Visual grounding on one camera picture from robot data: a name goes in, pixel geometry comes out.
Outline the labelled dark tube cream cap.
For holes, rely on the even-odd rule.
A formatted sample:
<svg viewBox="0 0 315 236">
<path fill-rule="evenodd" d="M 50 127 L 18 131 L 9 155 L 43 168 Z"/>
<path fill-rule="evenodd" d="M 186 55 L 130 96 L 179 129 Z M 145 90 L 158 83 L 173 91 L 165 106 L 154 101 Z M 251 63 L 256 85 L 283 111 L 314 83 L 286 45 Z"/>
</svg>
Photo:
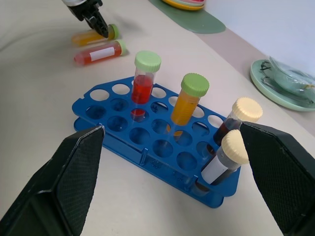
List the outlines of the labelled dark tube cream cap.
<svg viewBox="0 0 315 236">
<path fill-rule="evenodd" d="M 215 157 L 201 171 L 201 176 L 208 184 L 217 185 L 245 164 L 249 164 L 249 158 L 241 132 L 232 130 L 224 136 Z"/>
</svg>

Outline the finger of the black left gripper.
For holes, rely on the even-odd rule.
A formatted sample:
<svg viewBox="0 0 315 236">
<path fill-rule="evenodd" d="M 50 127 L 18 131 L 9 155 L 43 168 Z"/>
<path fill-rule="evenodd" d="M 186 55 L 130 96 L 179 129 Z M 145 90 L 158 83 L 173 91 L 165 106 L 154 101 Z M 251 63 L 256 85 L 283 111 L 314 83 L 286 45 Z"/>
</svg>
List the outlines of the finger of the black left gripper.
<svg viewBox="0 0 315 236">
<path fill-rule="evenodd" d="M 94 16 L 89 16 L 89 17 L 85 17 L 85 20 L 88 23 L 89 27 L 95 30 L 96 18 Z"/>
<path fill-rule="evenodd" d="M 108 26 L 99 11 L 92 14 L 91 24 L 98 34 L 108 38 Z"/>
</svg>

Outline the pink plate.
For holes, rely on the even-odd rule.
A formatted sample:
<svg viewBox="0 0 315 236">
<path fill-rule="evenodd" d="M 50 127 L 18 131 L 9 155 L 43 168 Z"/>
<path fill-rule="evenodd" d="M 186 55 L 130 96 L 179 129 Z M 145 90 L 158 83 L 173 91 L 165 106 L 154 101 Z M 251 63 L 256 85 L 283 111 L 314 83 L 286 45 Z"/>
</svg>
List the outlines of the pink plate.
<svg viewBox="0 0 315 236">
<path fill-rule="evenodd" d="M 205 0 L 171 0 L 171 1 L 182 4 L 182 5 L 195 6 L 195 7 L 202 6 L 205 3 Z"/>
</svg>

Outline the blue test tube rack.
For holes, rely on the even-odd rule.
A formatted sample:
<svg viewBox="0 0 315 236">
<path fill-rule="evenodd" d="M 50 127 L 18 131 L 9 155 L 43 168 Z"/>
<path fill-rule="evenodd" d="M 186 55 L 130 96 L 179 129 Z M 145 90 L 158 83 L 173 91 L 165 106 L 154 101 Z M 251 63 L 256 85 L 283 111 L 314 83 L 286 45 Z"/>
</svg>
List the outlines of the blue test tube rack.
<svg viewBox="0 0 315 236">
<path fill-rule="evenodd" d="M 165 89 L 163 98 L 152 96 L 148 103 L 139 105 L 131 100 L 130 93 L 118 94 L 113 89 L 116 85 L 132 88 L 132 84 L 133 78 L 128 77 L 94 86 L 93 91 L 108 93 L 102 101 L 86 92 L 72 105 L 77 116 L 75 130 L 103 125 L 105 148 L 211 208 L 234 195 L 239 171 L 217 185 L 208 184 L 201 176 L 212 158 L 207 146 L 218 149 L 213 140 L 217 128 L 208 118 L 223 116 L 201 107 L 202 117 L 191 117 L 186 126 L 176 126 L 170 118 L 175 92 Z"/>
</svg>

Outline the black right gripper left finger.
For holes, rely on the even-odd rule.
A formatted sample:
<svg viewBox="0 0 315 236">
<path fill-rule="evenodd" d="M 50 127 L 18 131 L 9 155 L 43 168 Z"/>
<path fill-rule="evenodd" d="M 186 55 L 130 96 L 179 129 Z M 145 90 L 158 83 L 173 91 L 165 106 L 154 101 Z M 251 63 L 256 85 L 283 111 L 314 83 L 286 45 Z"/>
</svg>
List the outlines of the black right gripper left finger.
<svg viewBox="0 0 315 236">
<path fill-rule="evenodd" d="M 0 220 L 0 236 L 80 236 L 104 136 L 100 125 L 65 138 Z"/>
</svg>

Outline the yellow pink plates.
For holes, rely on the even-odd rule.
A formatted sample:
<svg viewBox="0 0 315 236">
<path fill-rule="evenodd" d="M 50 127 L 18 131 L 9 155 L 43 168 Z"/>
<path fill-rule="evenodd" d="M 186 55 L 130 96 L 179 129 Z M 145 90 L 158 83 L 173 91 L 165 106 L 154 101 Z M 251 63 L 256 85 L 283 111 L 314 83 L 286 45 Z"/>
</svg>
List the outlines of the yellow pink plates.
<svg viewBox="0 0 315 236">
<path fill-rule="evenodd" d="M 204 5 L 202 6 L 199 6 L 199 7 L 195 7 L 195 6 L 187 6 L 187 5 L 182 5 L 182 4 L 179 4 L 179 3 L 176 3 L 176 2 L 173 2 L 171 0 L 161 0 L 162 2 L 174 7 L 174 8 L 177 8 L 177 9 L 181 9 L 181 10 L 188 10 L 188 11 L 198 11 L 198 10 L 201 10 L 204 8 L 204 5 L 206 3 L 206 0 L 205 0 L 205 3 Z"/>
</svg>

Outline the yellow tube green cap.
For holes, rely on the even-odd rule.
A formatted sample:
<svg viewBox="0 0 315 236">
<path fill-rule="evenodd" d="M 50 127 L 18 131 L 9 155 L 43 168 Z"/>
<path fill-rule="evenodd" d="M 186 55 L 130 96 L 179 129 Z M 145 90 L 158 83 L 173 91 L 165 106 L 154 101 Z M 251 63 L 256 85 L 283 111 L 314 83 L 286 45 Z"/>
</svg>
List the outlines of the yellow tube green cap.
<svg viewBox="0 0 315 236">
<path fill-rule="evenodd" d="M 83 47 L 91 44 L 100 42 L 106 42 L 118 39 L 120 32 L 115 24 L 108 25 L 108 37 L 105 38 L 98 34 L 95 30 L 91 29 L 88 31 L 80 32 L 72 36 L 71 42 L 78 47 Z"/>
</svg>

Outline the light green plate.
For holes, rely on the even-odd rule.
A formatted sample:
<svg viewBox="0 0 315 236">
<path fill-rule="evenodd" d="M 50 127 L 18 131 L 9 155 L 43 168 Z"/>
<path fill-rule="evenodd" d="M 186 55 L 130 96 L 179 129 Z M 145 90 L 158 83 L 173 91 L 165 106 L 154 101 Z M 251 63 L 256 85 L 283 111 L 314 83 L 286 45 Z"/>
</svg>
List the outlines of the light green plate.
<svg viewBox="0 0 315 236">
<path fill-rule="evenodd" d="M 267 60 L 257 60 L 251 64 L 250 75 L 255 87 L 268 99 L 280 106 L 299 112 L 315 112 L 315 103 L 306 104 L 296 101 L 292 98 L 282 95 L 281 93 L 273 90 L 271 87 L 263 83 L 263 79 L 265 78 L 265 76 L 260 69 L 261 64 L 266 61 Z"/>
</svg>

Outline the green oval mat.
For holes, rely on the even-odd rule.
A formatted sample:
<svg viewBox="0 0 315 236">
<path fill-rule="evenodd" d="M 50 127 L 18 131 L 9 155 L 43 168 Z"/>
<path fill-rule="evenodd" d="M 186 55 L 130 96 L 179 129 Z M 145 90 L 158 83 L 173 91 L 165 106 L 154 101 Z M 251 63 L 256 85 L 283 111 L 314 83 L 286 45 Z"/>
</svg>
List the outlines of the green oval mat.
<svg viewBox="0 0 315 236">
<path fill-rule="evenodd" d="M 175 8 L 162 0 L 149 2 L 176 24 L 193 33 L 215 34 L 226 30 L 224 23 L 203 9 L 190 11 Z"/>
</svg>

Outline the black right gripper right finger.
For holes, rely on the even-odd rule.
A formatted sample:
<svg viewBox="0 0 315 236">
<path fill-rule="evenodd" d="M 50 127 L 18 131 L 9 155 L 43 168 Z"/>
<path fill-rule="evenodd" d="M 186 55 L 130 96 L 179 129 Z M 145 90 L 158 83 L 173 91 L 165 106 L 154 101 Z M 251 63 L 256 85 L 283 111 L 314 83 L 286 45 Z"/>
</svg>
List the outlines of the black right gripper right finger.
<svg viewBox="0 0 315 236">
<path fill-rule="evenodd" d="M 244 122 L 254 181 L 284 236 L 315 236 L 315 158 L 290 134 Z"/>
</svg>

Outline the labelled red tube green cap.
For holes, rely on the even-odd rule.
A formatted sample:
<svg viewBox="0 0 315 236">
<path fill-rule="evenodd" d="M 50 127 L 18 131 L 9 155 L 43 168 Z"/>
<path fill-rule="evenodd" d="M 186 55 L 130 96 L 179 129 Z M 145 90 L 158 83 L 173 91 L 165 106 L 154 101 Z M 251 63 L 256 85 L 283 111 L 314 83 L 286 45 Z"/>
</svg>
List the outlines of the labelled red tube green cap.
<svg viewBox="0 0 315 236">
<path fill-rule="evenodd" d="M 83 50 L 74 56 L 74 62 L 78 66 L 85 66 L 103 60 L 123 56 L 127 53 L 126 44 L 117 39 L 100 46 L 95 46 Z"/>
</svg>

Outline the orange tube green cap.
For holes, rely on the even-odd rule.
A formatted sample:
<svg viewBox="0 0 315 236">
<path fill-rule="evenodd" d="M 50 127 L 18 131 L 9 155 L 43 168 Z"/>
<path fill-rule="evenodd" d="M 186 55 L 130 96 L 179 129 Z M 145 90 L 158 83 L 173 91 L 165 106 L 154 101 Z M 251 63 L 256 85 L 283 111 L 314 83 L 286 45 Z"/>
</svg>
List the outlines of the orange tube green cap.
<svg viewBox="0 0 315 236">
<path fill-rule="evenodd" d="M 188 73 L 183 77 L 181 91 L 171 114 L 171 120 L 175 125 L 188 124 L 200 98 L 206 95 L 209 87 L 208 80 L 200 74 Z"/>
</svg>

